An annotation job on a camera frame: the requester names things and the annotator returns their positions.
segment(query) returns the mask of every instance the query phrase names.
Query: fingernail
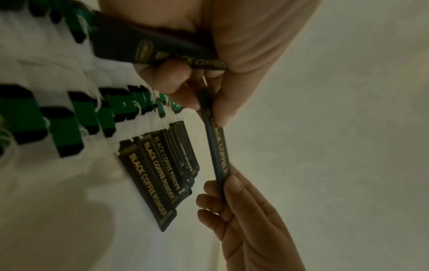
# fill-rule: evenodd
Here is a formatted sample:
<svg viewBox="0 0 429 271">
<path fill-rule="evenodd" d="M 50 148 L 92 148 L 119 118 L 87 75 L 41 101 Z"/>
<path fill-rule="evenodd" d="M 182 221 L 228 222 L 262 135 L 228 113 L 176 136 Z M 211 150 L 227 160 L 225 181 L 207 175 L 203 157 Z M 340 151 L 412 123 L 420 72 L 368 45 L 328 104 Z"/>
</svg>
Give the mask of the fingernail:
<svg viewBox="0 0 429 271">
<path fill-rule="evenodd" d="M 238 194 L 241 191 L 240 180 L 236 176 L 231 176 L 227 179 L 225 188 L 229 190 L 232 194 Z"/>
</svg>

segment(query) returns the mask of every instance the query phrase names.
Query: skin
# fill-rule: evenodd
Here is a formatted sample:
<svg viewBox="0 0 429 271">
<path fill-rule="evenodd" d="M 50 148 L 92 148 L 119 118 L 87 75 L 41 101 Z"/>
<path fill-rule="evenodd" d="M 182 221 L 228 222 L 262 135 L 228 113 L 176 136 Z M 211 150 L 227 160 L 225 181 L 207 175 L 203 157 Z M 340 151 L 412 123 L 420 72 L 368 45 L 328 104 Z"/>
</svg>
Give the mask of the skin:
<svg viewBox="0 0 429 271">
<path fill-rule="evenodd" d="M 295 244 L 276 209 L 238 170 L 225 183 L 222 204 L 216 181 L 198 195 L 198 218 L 222 242 L 229 271 L 303 271 Z"/>
<path fill-rule="evenodd" d="M 137 66 L 140 76 L 176 103 L 199 110 L 195 92 L 203 75 L 217 91 L 213 115 L 224 127 L 254 93 L 310 19 L 321 0 L 99 0 L 104 13 L 151 27 L 208 34 L 219 71 L 191 70 L 178 60 Z"/>
</svg>

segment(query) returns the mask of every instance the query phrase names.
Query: person's right hand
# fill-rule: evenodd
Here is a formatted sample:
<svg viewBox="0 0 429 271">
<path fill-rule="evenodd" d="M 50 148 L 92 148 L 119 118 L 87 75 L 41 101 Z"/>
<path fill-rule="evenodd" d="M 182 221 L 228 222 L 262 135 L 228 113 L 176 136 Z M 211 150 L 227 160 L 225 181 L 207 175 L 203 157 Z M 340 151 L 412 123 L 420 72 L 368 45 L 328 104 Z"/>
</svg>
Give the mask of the person's right hand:
<svg viewBox="0 0 429 271">
<path fill-rule="evenodd" d="M 213 116 L 224 127 L 315 12 L 321 0 L 99 0 L 104 13 L 140 25 L 213 38 L 225 73 L 191 70 L 178 60 L 138 70 L 152 88 L 199 110 L 195 92 L 205 75 L 217 91 Z"/>
<path fill-rule="evenodd" d="M 198 218 L 222 241 L 229 271 L 304 271 L 295 244 L 275 208 L 233 166 L 223 205 L 216 181 L 198 195 Z"/>
</svg>

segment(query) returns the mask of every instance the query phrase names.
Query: hand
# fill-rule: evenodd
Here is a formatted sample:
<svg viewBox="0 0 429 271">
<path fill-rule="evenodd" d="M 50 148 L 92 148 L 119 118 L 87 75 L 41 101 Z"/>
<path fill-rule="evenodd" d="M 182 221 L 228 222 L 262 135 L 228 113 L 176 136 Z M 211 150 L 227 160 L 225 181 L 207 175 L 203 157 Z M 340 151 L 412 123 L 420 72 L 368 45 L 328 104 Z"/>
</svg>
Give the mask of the hand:
<svg viewBox="0 0 429 271">
<path fill-rule="evenodd" d="M 198 218 L 222 242 L 229 271 L 304 271 L 295 244 L 274 207 L 241 173 L 225 183 L 223 205 L 215 181 L 197 197 Z"/>
<path fill-rule="evenodd" d="M 104 13 L 136 24 L 210 33 L 225 73 L 192 71 L 178 60 L 138 70 L 154 89 L 199 110 L 205 75 L 217 91 L 213 115 L 224 127 L 306 24 L 321 0 L 99 0 Z"/>
</svg>

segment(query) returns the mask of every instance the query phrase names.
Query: gold logo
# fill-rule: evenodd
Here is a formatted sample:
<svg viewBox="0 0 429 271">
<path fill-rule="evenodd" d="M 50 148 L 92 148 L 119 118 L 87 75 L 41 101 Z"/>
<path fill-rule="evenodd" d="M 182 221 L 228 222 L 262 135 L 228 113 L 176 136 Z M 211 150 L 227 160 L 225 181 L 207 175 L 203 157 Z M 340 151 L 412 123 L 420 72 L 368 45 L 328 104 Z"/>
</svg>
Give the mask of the gold logo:
<svg viewBox="0 0 429 271">
<path fill-rule="evenodd" d="M 141 41 L 137 53 L 135 54 L 135 60 L 138 62 L 146 62 L 153 50 L 153 43 L 151 41 Z"/>
<path fill-rule="evenodd" d="M 126 155 L 126 154 L 128 154 L 128 153 L 130 153 L 130 152 L 132 152 L 132 151 L 135 151 L 136 149 L 137 149 L 137 145 L 136 145 L 136 144 L 133 144 L 133 145 L 128 146 L 127 148 L 123 149 L 123 150 L 121 151 L 121 154 L 122 154 L 122 155 Z"/>
</svg>

